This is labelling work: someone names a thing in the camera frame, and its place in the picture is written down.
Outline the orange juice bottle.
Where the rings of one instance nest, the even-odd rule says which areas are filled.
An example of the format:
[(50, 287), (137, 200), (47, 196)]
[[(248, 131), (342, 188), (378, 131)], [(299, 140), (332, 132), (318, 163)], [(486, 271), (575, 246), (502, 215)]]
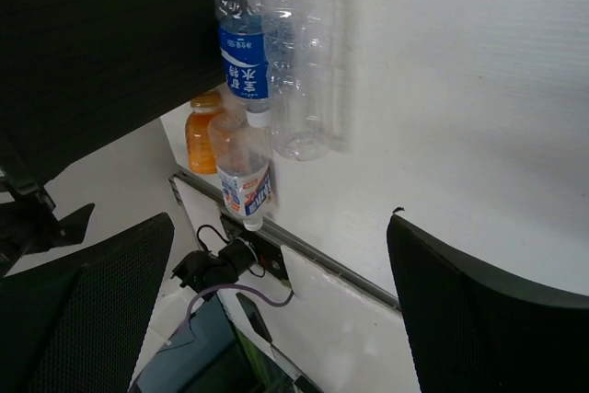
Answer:
[(185, 138), (190, 171), (200, 175), (216, 173), (216, 163), (208, 127), (211, 120), (225, 111), (221, 94), (208, 91), (190, 102), (191, 113), (185, 123)]

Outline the blue label water bottle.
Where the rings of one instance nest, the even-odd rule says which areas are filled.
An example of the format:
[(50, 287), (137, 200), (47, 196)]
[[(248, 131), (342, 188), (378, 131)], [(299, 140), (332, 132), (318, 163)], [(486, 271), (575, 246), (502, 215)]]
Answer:
[(248, 124), (266, 128), (271, 117), (261, 0), (214, 0), (214, 6), (226, 84), (244, 103)]

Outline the clear unlabelled plastic bottle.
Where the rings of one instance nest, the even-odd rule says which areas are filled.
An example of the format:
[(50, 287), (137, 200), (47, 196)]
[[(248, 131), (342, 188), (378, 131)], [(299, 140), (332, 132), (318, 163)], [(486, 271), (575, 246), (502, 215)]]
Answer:
[(310, 161), (329, 150), (335, 0), (261, 0), (275, 151)]

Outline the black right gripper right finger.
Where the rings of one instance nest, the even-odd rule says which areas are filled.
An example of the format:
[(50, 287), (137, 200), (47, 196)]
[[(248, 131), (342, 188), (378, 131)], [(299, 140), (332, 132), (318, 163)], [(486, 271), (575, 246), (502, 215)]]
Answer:
[(587, 391), (587, 296), (499, 269), (399, 213), (387, 249), (421, 391)]

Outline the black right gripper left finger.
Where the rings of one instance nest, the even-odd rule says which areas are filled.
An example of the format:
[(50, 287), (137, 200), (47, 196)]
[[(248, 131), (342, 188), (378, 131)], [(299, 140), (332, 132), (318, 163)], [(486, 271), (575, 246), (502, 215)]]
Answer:
[(174, 238), (157, 214), (1, 281), (4, 392), (124, 392)]

